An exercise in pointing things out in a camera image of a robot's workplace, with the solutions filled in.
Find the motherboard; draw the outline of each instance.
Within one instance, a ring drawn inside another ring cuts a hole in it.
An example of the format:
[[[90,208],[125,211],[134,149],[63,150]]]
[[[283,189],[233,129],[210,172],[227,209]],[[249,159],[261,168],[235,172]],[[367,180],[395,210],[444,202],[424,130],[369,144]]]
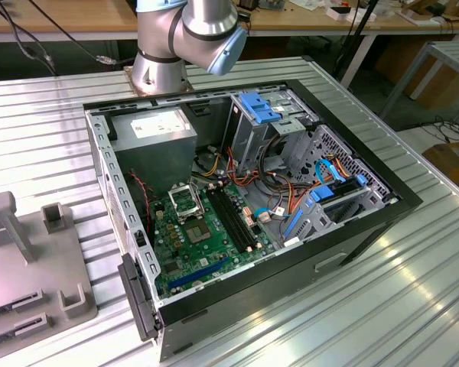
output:
[[[179,191],[152,203],[160,297],[199,287],[276,250],[234,184],[192,193],[195,201],[191,193]],[[191,210],[194,215],[180,217]]]

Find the corrugated metal surface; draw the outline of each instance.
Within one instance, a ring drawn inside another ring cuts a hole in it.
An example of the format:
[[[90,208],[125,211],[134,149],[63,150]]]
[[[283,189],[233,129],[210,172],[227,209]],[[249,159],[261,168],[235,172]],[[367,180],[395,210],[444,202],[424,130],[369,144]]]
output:
[[[429,52],[459,73],[459,41],[433,42]]]
[[[164,365],[459,364],[459,191],[317,65],[238,63],[197,89],[299,79],[423,200],[358,261]],[[59,200],[74,211],[99,316],[0,360],[18,365],[157,365],[141,343],[117,274],[112,227],[95,181],[81,103],[132,96],[123,73],[0,83],[0,191],[20,213]]]

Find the green circuit board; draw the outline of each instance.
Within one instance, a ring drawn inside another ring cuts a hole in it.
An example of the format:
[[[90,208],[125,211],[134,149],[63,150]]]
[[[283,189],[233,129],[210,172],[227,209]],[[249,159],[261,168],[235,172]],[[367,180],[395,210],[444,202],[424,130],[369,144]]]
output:
[[[243,198],[239,195],[234,185],[224,188],[224,193],[231,198],[236,205],[246,206]],[[161,266],[161,273],[157,277],[157,288],[160,297],[166,298],[185,291],[191,287],[201,285],[205,281],[219,277],[221,274],[232,271],[242,265],[259,260],[275,251],[271,239],[262,227],[259,234],[249,231],[256,237],[262,247],[255,247],[251,252],[239,253],[233,244],[224,225],[211,205],[205,190],[200,190],[199,195],[205,209],[202,219],[188,219],[180,223],[177,214],[168,196],[154,201],[152,207],[163,208],[163,217],[155,220],[155,254]],[[194,203],[190,196],[181,198],[190,200],[189,203],[179,203],[177,208],[191,208]],[[243,213],[238,214],[244,222]],[[219,267],[217,270],[204,276],[192,279],[190,282],[178,287],[171,287],[171,282],[180,280],[182,277],[211,266]]]

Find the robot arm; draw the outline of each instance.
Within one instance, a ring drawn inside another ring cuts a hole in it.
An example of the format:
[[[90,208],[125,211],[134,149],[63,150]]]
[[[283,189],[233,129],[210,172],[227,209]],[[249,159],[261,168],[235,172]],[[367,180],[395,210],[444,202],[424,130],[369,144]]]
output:
[[[138,0],[138,55],[132,82],[145,94],[188,87],[184,60],[209,73],[228,73],[246,31],[231,0]]]

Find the gray plastic stand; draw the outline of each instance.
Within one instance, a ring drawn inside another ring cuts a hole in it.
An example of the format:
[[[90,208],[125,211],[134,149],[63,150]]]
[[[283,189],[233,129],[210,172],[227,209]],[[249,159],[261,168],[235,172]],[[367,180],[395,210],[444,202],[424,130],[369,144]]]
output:
[[[97,314],[70,208],[16,210],[0,193],[0,357]]]

